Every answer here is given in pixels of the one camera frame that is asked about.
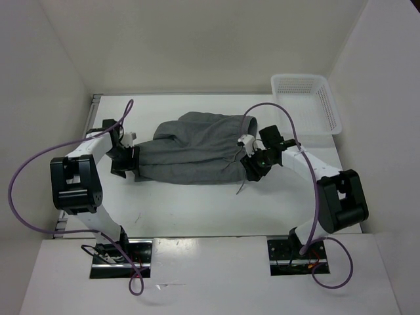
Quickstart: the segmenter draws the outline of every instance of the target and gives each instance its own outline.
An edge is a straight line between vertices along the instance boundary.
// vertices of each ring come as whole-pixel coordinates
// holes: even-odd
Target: white enclosure
[[[420,282],[415,277],[416,262],[420,259],[416,250],[420,239],[417,202],[420,191],[417,165],[420,156],[420,14],[410,0],[2,1],[0,44],[2,313],[19,314],[22,303],[22,314],[50,314],[54,310],[58,313],[57,309],[64,305],[68,314],[105,312],[96,308],[98,301],[86,295],[79,296],[76,301],[68,298],[70,292],[83,286],[88,288],[85,294],[95,290],[97,298],[103,296],[107,301],[111,296],[118,296],[122,301],[127,299],[127,312],[161,314],[167,310],[184,314],[197,312],[194,305],[207,305],[208,314],[269,313],[281,310],[276,307],[276,297],[270,299],[270,294],[281,291],[285,285],[292,288],[294,297],[305,296],[310,306],[306,309],[301,300],[284,295],[282,304],[287,314],[311,311],[313,314],[337,314],[341,311],[343,314],[401,312],[405,315],[420,312],[417,298]],[[145,116],[149,117],[142,119],[149,119],[145,124],[147,127],[138,127],[134,121],[131,127],[141,129],[144,136],[150,137],[153,124],[176,119],[187,109],[242,114],[250,102],[270,98],[270,78],[274,74],[314,74],[327,78],[343,131],[334,139],[321,136],[315,140],[303,138],[303,142],[314,155],[330,159],[328,163],[338,167],[354,168],[362,179],[370,217],[362,225],[367,235],[362,235],[360,227],[356,226],[355,230],[347,231],[349,235],[339,236],[354,252],[359,268],[344,291],[323,291],[309,278],[296,276],[290,276],[284,282],[271,280],[260,269],[264,268],[265,262],[255,255],[263,252],[264,238],[257,235],[265,236],[275,231],[284,234],[298,220],[310,217],[310,210],[292,212],[299,202],[310,207],[312,195],[310,185],[305,186],[298,180],[294,182],[291,177],[290,186],[280,185],[278,189],[283,190],[278,194],[273,190],[264,195],[258,188],[248,188],[256,200],[269,196],[266,202],[272,209],[261,212],[255,222],[251,218],[257,215],[249,210],[239,222],[233,222],[240,214],[239,207],[235,216],[231,214],[229,218],[231,224],[225,217],[227,211],[215,211],[217,226],[212,226],[210,221],[201,223],[209,216],[209,209],[203,207],[198,219],[191,220],[190,226],[182,231],[171,230],[172,219],[168,218],[159,222],[161,226],[154,225],[158,215],[168,214],[164,203],[157,213],[146,214],[148,217],[142,226],[130,225],[134,212],[111,213],[120,224],[128,225],[131,235],[136,236],[140,235],[137,233],[140,228],[147,231],[140,236],[151,237],[254,236],[185,239],[185,242],[199,244],[196,246],[199,255],[189,256],[191,252],[183,247],[178,252],[178,260],[177,249],[167,262],[166,256],[155,259],[162,264],[161,273],[156,267],[155,278],[147,283],[146,289],[153,287],[147,296],[150,299],[147,307],[142,300],[129,296],[125,280],[87,281],[89,259],[80,253],[79,240],[43,240],[49,237],[28,230],[10,212],[6,190],[14,170],[32,154],[82,136],[87,126],[98,124],[100,119],[111,118],[109,115],[119,117],[123,105],[116,103],[126,102],[128,96],[124,95],[134,96],[140,104],[135,111],[139,124],[143,113],[139,109],[145,108]],[[98,102],[94,102],[95,110],[91,110],[92,96],[96,93],[105,96],[101,98],[99,108]],[[161,109],[172,106],[172,111],[156,116],[153,109],[158,105],[152,101],[147,103],[147,97],[153,97],[146,96],[150,93],[176,94],[176,97],[174,94],[159,96],[167,103],[161,105]],[[233,102],[233,99],[229,100],[232,95],[228,97],[223,93],[235,93],[238,98]],[[214,106],[206,99],[211,95],[217,100]],[[182,97],[192,97],[191,104]],[[263,114],[261,127],[272,121],[278,123],[276,117],[274,113]],[[49,160],[71,149],[61,149],[36,160],[16,182],[16,207],[34,225],[54,228],[58,211],[51,201]],[[109,171],[108,162],[104,159],[103,165],[99,166],[107,184],[105,189],[112,191],[115,186],[114,199],[108,197],[106,202],[115,209],[117,199],[125,196],[125,205],[134,209],[137,187],[130,186],[127,191],[131,192],[123,192],[122,180],[103,175]],[[276,173],[276,176],[289,175]],[[232,198],[225,191],[221,193],[220,187],[210,188],[208,198],[219,198],[216,204],[223,201],[223,204],[232,202],[234,205],[236,186],[226,185],[226,189],[233,191]],[[287,189],[292,186],[299,193],[288,194]],[[164,185],[154,183],[150,187],[160,189]],[[186,188],[165,187],[174,196],[203,193],[202,188],[192,187],[187,191]],[[139,194],[144,195],[145,203],[156,203],[145,190]],[[285,202],[286,206],[277,217],[272,207],[279,202]],[[184,214],[178,214],[183,220],[185,213],[192,210],[187,204]],[[70,227],[77,225],[71,219],[68,224]],[[244,245],[246,240],[255,255],[248,252],[247,244]],[[234,266],[241,264],[239,258],[229,259],[222,255],[234,249],[238,250],[239,256],[248,259],[237,270]],[[345,273],[348,265],[343,262],[340,250],[334,245],[329,245],[327,250],[335,271]],[[216,257],[208,259],[210,254]],[[192,264],[191,267],[183,268],[179,257],[189,257],[184,263]],[[181,286],[169,286],[159,295],[156,285],[171,280],[171,268],[168,268],[171,259],[174,259],[174,270],[180,272],[180,278],[172,281]],[[246,273],[247,267],[256,269],[249,278],[259,285],[256,291],[267,290],[270,294],[255,295],[241,275],[235,274],[238,270]],[[71,271],[62,282],[61,272],[66,272],[67,268]],[[236,308],[235,305],[242,301],[239,293],[232,296],[231,303],[222,303],[223,296],[231,291],[219,292],[217,288],[221,282],[217,277],[204,279],[201,268],[219,268],[225,276],[233,272],[228,289],[240,290],[246,299],[255,298],[254,303]],[[207,286],[211,288],[209,299],[203,295],[202,280],[210,283]],[[167,309],[159,307],[158,297],[163,297],[162,303]],[[181,303],[188,299],[194,300],[195,304]],[[222,304],[211,308],[212,303]],[[124,302],[122,307],[113,310],[124,312],[123,305]]]

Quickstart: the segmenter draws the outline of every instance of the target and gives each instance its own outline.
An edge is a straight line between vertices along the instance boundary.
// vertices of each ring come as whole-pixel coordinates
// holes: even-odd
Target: white table surface
[[[310,275],[270,276],[265,237],[155,239],[141,297],[129,293],[128,279],[89,279],[92,258],[80,245],[93,240],[45,240],[20,314],[399,314],[373,235],[337,238],[352,255],[354,275],[336,290]],[[331,274],[318,278],[338,284],[347,257],[332,241],[325,250]]]
[[[242,115],[250,106],[271,102],[271,95],[134,95],[103,96],[94,119],[119,119],[130,98],[134,106],[124,121],[125,130],[136,132],[136,143],[151,140],[158,125],[176,120],[189,111]],[[259,129],[277,123],[276,108],[263,106],[250,115]],[[309,152],[341,167],[332,136],[301,137]],[[175,185],[134,182],[110,174],[111,160],[103,157],[98,172],[104,191],[103,204],[129,237],[265,236],[288,234],[314,215],[312,184],[284,167],[273,167],[260,182],[223,185]],[[84,228],[69,217],[66,230]],[[361,233],[360,225],[341,233]],[[65,238],[88,238],[70,234]]]

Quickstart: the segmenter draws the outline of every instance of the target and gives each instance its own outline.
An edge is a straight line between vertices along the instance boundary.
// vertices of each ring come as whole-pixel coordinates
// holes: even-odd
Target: gray cloth
[[[242,115],[189,112],[162,123],[140,147],[140,178],[174,184],[221,184],[243,180],[242,134],[255,136],[257,120]]]

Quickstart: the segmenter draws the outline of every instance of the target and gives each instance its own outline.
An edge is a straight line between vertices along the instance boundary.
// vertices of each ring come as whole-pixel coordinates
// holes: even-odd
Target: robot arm
[[[298,173],[305,180],[312,181],[309,166],[302,151],[312,164],[319,193],[320,214],[313,239],[325,237],[346,227],[360,223],[369,216],[368,206],[358,174],[332,167],[301,146],[298,149],[294,139],[284,140],[277,126],[270,126],[260,131],[265,149],[255,147],[255,138],[243,135],[238,145],[243,146],[246,155],[241,159],[247,171],[247,179],[259,181],[267,175],[275,164],[287,167]],[[305,245],[313,220],[293,228],[289,233],[292,249],[299,252]]]
[[[75,215],[88,229],[98,230],[117,242],[127,252],[128,237],[122,226],[115,223],[102,205],[102,186],[97,163],[103,156],[112,159],[111,173],[126,177],[126,171],[139,176],[138,147],[133,146],[134,133],[122,134],[121,126],[100,137],[115,124],[113,119],[102,122],[102,128],[91,129],[86,138],[66,157],[56,157],[50,162],[52,199],[57,209]],[[114,261],[121,260],[118,251],[100,234],[95,234],[97,247]]]

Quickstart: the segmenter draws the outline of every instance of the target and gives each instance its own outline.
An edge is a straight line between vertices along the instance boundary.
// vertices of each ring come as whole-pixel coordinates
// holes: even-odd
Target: purple cable
[[[14,206],[13,203],[13,198],[12,198],[12,191],[13,191],[13,185],[14,182],[16,181],[18,175],[20,174],[20,172],[22,172],[22,170],[29,164],[31,163],[34,159],[38,158],[39,156],[42,156],[43,154],[46,154],[50,151],[59,149],[59,148],[63,148],[65,146],[71,146],[72,144],[79,144],[85,141],[90,141],[92,140],[92,138],[98,138],[101,137],[102,135],[105,135],[106,133],[110,132],[112,129],[116,128],[120,123],[122,123],[124,121],[124,119],[127,117],[127,115],[129,114],[129,112],[131,111],[131,108],[133,108],[133,104],[134,104],[134,100],[131,99],[129,100],[129,102],[127,103],[127,106],[125,107],[124,110],[124,114],[123,116],[119,119],[119,121],[117,121],[114,125],[112,125],[111,127],[109,127],[108,129],[106,129],[105,131],[102,131],[101,133],[90,137],[90,138],[84,138],[84,139],[80,139],[80,140],[73,140],[73,141],[69,141],[69,142],[65,142],[62,144],[57,144],[56,146],[52,146],[50,148],[47,148],[45,150],[42,150],[38,153],[36,153],[35,155],[33,155],[32,157],[29,157],[23,164],[21,164],[21,166],[19,166],[19,168],[14,172],[10,182],[9,182],[9,188],[7,189],[7,199],[9,201],[9,207],[12,210],[13,215],[18,219],[18,221],[20,223],[22,223],[24,226],[26,226],[27,228],[30,228],[31,230],[34,230],[36,232],[39,233],[44,233],[44,234],[75,234],[75,233],[99,233],[101,236],[103,236],[104,238],[106,238],[122,255],[123,257],[131,264],[131,266],[133,267],[135,273],[134,275],[131,277],[130,282],[129,282],[129,290],[130,293],[133,295],[141,295],[143,293],[144,290],[144,282],[143,282],[143,278],[142,275],[140,273],[140,269],[138,269],[136,267],[136,265],[134,264],[134,262],[127,256],[126,253],[124,253],[124,251],[122,250],[122,248],[116,243],[114,242],[109,236],[105,235],[104,233],[98,231],[98,230],[88,230],[88,229],[84,229],[84,230],[70,230],[70,231],[50,231],[50,230],[45,230],[43,228],[38,228],[28,222],[25,221],[25,219],[23,219],[19,212],[16,210],[16,207]],[[140,292],[136,293],[131,289],[131,284],[133,282],[133,279],[135,276],[138,276],[141,282],[141,290]]]
[[[317,225],[317,223],[318,223],[318,217],[320,216],[320,195],[319,195],[319,191],[318,191],[318,186],[317,186],[317,184],[316,184],[316,175],[315,175],[315,172],[314,172],[314,168],[312,167],[312,164],[311,164],[311,162],[310,162],[310,160],[309,160],[309,158],[308,158],[308,156],[306,155],[306,153],[304,152],[304,151],[302,151],[301,150],[301,145],[300,145],[300,143],[299,143],[299,141],[297,140],[297,133],[296,133],[296,128],[295,128],[295,124],[294,124],[294,122],[293,122],[293,120],[292,120],[292,118],[291,118],[291,116],[289,115],[289,113],[282,107],[282,106],[280,106],[279,104],[276,104],[276,103],[271,103],[271,102],[263,102],[263,103],[259,103],[259,104],[256,104],[256,105],[254,105],[254,106],[252,106],[252,107],[250,107],[245,113],[244,113],[244,115],[243,115],[243,117],[242,117],[242,121],[241,121],[241,131],[243,130],[243,122],[245,121],[245,117],[246,117],[246,115],[251,111],[251,110],[253,110],[254,108],[256,108],[256,107],[259,107],[259,106],[263,106],[263,105],[270,105],[270,106],[274,106],[274,107],[277,107],[278,109],[280,109],[286,116],[287,116],[287,118],[289,119],[289,121],[290,121],[290,125],[291,125],[291,130],[292,130],[292,132],[293,132],[293,138],[295,139],[295,142],[296,142],[296,146],[297,146],[297,148],[299,149],[299,151],[301,151],[301,153],[302,153],[302,156],[304,157],[304,159],[305,159],[305,161],[306,161],[306,163],[308,164],[308,168],[309,168],[309,171],[310,171],[310,176],[312,177],[312,183],[313,183],[313,185],[314,185],[314,191],[315,191],[315,215],[314,215],[314,222],[312,223],[312,228],[311,228],[311,230],[310,230],[310,233],[309,233],[309,237],[308,237],[308,240],[306,241],[306,243],[302,246],[302,248],[301,248],[301,250],[299,251],[299,253],[301,254],[301,255],[304,255],[307,251],[308,251],[308,248],[313,244],[313,243],[316,243],[316,242],[319,242],[319,241],[322,241],[322,240],[331,240],[331,241],[335,241],[336,243],[338,243],[343,249],[344,249],[344,252],[346,253],[346,255],[347,255],[347,257],[348,257],[348,261],[350,262],[350,273],[348,274],[348,277],[347,277],[347,279],[343,282],[343,283],[341,283],[341,284],[339,284],[339,285],[332,285],[332,286],[330,286],[330,285],[325,285],[325,284],[322,284],[318,279],[316,279],[315,278],[315,270],[321,265],[321,264],[318,264],[317,266],[315,266],[313,269],[312,269],[312,277],[314,278],[314,280],[315,280],[315,282],[318,284],[318,285],[320,285],[320,286],[322,286],[322,287],[324,287],[324,288],[326,288],[326,289],[339,289],[339,288],[341,288],[341,287],[344,287],[349,281],[350,281],[350,279],[351,279],[351,277],[353,276],[353,260],[352,260],[352,257],[350,256],[350,253],[348,252],[348,250],[347,250],[347,248],[339,241],[339,240],[336,240],[335,238],[330,238],[330,237],[326,237],[326,238],[318,238],[318,239],[316,239],[316,240],[312,240],[313,239],[313,237],[314,237],[314,234],[315,234],[315,229],[316,229],[316,225]]]
[[[302,156],[304,158],[304,160],[306,161],[306,163],[308,164],[309,167],[309,171],[310,171],[310,176],[312,178],[312,183],[314,185],[314,191],[315,191],[315,215],[314,215],[314,222],[312,223],[312,228],[310,229],[310,233],[309,233],[309,237],[308,240],[306,241],[306,243],[303,245],[303,247],[301,248],[301,250],[299,251],[299,253],[301,255],[304,255],[307,251],[308,248],[312,242],[312,239],[314,237],[315,234],[315,229],[316,229],[316,224],[318,222],[318,217],[320,216],[320,195],[318,192],[318,186],[316,185],[316,176],[315,176],[315,172],[314,172],[314,168],[312,167],[312,164],[308,158],[308,156],[306,155],[306,153],[304,151],[301,150],[301,144],[299,143],[299,141],[297,140],[297,134],[296,134],[296,128],[295,128],[295,124],[291,118],[291,116],[289,115],[289,113],[280,105],[276,104],[276,103],[271,103],[271,102],[263,102],[263,103],[259,103],[257,105],[254,105],[252,107],[250,107],[243,115],[242,117],[242,122],[241,122],[241,130],[242,130],[242,125],[243,122],[245,121],[245,117],[246,115],[253,110],[256,107],[259,106],[263,106],[263,105],[270,105],[270,106],[274,106],[277,107],[278,109],[280,109],[289,119],[290,121],[290,125],[291,125],[291,130],[293,132],[293,138],[295,139],[296,142],[296,146],[299,149],[299,151],[301,151]]]
[[[353,259],[352,259],[351,255],[350,255],[350,253],[348,252],[347,248],[343,245],[343,243],[341,243],[336,238],[330,238],[330,237],[318,238],[317,240],[312,241],[311,245],[313,243],[316,243],[316,242],[319,242],[319,241],[322,241],[322,240],[331,240],[331,241],[334,241],[335,243],[339,244],[341,246],[341,248],[344,249],[344,252],[346,253],[346,255],[348,257],[348,261],[350,263],[350,272],[348,273],[347,279],[343,283],[340,283],[339,285],[326,285],[326,284],[323,284],[318,279],[316,279],[316,277],[315,277],[315,271],[316,271],[316,269],[319,266],[321,266],[323,264],[326,264],[326,262],[321,262],[320,264],[317,264],[314,268],[312,268],[312,277],[314,278],[315,282],[318,285],[320,285],[320,286],[322,286],[322,287],[324,287],[326,289],[340,289],[341,287],[344,287],[350,281],[350,279],[353,276],[353,269],[354,269],[354,267],[353,267]]]

